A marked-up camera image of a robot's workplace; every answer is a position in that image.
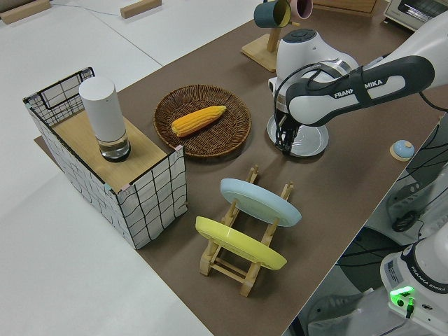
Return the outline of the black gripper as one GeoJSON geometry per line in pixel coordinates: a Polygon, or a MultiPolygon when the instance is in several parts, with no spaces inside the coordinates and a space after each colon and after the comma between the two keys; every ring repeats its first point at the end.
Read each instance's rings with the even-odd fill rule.
{"type": "Polygon", "coordinates": [[[279,133],[279,148],[284,155],[291,153],[291,146],[298,135],[299,122],[291,114],[275,111],[274,119],[279,133]]]}

